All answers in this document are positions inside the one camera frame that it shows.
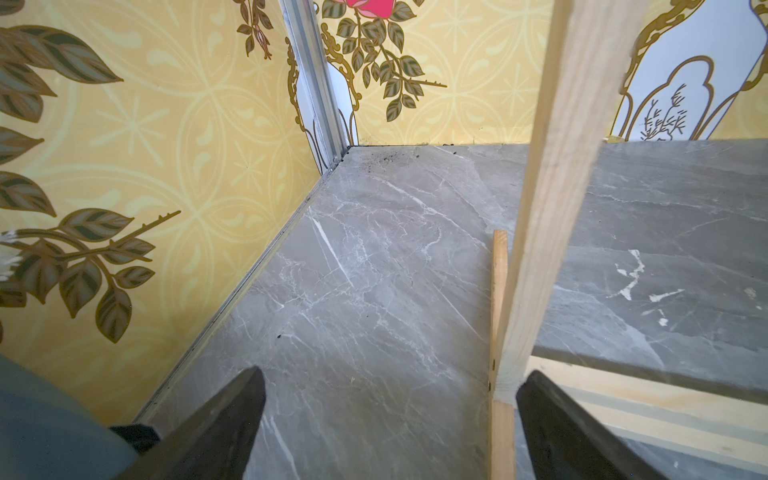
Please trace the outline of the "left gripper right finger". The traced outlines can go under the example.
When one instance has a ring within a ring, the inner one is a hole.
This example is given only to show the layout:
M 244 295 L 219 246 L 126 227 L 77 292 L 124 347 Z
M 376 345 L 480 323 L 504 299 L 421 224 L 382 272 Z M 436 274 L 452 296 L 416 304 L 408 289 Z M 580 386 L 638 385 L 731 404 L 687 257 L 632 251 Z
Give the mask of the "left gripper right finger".
M 665 478 L 544 373 L 530 373 L 516 400 L 537 479 Z

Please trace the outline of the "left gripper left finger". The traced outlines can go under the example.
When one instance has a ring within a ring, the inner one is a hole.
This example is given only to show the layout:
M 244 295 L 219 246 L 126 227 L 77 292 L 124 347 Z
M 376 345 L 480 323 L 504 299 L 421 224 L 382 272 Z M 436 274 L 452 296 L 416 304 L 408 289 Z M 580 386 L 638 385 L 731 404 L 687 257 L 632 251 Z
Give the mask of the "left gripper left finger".
M 266 404 L 263 372 L 240 372 L 120 479 L 241 479 Z

